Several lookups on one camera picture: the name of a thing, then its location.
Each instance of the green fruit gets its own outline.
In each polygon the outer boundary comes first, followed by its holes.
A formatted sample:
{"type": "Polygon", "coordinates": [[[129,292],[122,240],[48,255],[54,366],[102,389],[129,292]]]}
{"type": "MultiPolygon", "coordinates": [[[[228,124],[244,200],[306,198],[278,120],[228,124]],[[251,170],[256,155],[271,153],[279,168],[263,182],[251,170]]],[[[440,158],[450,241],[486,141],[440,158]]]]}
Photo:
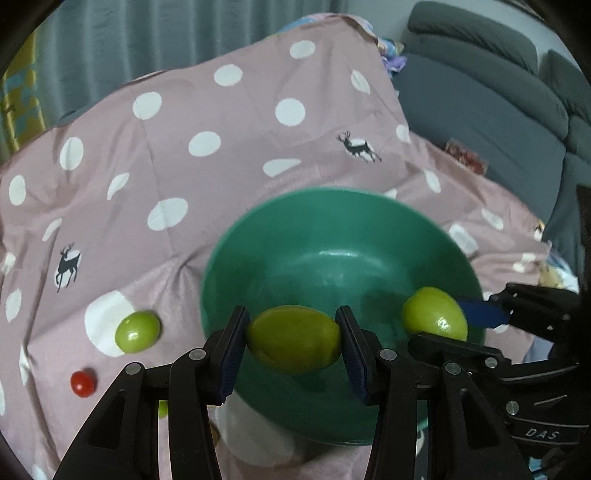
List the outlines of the green fruit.
{"type": "Polygon", "coordinates": [[[340,328],[318,310],[298,305],[261,313],[246,330],[252,355],[282,373],[301,375],[328,367],[340,355],[340,328]]]}
{"type": "Polygon", "coordinates": [[[158,402],[158,418],[163,419],[166,415],[168,415],[168,402],[160,400],[158,402]]]}
{"type": "Polygon", "coordinates": [[[160,320],[154,312],[134,312],[115,331],[115,343],[124,353],[150,348],[160,336],[160,320]]]}
{"type": "Polygon", "coordinates": [[[434,287],[420,288],[406,301],[402,323],[408,333],[434,333],[463,341],[468,337],[468,323],[460,306],[434,287]]]}

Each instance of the gray sofa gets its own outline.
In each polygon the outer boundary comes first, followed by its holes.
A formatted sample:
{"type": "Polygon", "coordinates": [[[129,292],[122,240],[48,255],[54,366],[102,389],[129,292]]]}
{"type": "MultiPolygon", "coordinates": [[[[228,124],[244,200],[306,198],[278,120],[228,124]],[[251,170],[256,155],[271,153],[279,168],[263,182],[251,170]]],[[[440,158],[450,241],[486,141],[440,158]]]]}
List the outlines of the gray sofa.
{"type": "Polygon", "coordinates": [[[480,154],[486,176],[547,224],[545,238],[580,274],[574,188],[591,184],[591,87],[582,73],[550,52],[539,75],[527,37],[449,5],[416,4],[408,29],[408,62],[392,82],[410,129],[440,148],[454,138],[480,154]],[[588,97],[577,93],[585,86],[588,97]]]}

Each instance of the polka dot tablecloth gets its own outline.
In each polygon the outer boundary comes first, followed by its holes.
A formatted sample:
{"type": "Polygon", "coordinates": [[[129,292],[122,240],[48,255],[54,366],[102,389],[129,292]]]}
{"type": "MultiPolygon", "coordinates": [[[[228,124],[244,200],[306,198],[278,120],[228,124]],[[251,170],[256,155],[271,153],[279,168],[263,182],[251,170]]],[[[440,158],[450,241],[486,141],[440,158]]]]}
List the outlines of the polka dot tablecloth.
{"type": "MultiPolygon", "coordinates": [[[[374,40],[334,16],[150,75],[2,167],[0,430],[35,480],[53,476],[127,363],[166,364],[204,343],[207,259],[238,217],[276,195],[314,185],[381,192],[448,232],[483,291],[537,282],[535,262],[548,253],[534,238],[537,219],[408,130],[374,40]],[[162,335],[124,355],[115,329],[146,309],[159,315],[162,335]],[[98,377],[86,399],[69,388],[84,368],[98,377]]],[[[212,417],[225,478],[363,477],[367,448],[302,463],[290,434],[260,416],[252,431],[265,426],[281,441],[236,437],[232,408],[248,416],[236,399],[212,417]]]]}

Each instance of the gray curtain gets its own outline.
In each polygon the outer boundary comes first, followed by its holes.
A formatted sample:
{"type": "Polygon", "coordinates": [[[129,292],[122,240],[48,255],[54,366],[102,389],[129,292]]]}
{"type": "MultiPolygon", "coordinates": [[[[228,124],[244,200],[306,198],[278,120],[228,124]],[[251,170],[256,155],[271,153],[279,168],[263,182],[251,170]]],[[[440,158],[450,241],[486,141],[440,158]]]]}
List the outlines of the gray curtain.
{"type": "Polygon", "coordinates": [[[122,83],[195,65],[347,0],[66,0],[38,31],[38,97],[47,126],[122,83]]]}

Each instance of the yellow curtain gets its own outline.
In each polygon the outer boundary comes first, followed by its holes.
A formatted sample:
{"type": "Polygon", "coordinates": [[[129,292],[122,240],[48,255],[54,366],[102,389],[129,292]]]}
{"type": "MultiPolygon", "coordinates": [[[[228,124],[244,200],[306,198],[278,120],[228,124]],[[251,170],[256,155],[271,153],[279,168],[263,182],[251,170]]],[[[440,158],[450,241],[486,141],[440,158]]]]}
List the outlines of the yellow curtain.
{"type": "Polygon", "coordinates": [[[46,128],[37,98],[35,37],[33,32],[0,80],[0,122],[5,143],[2,150],[8,155],[46,128]]]}

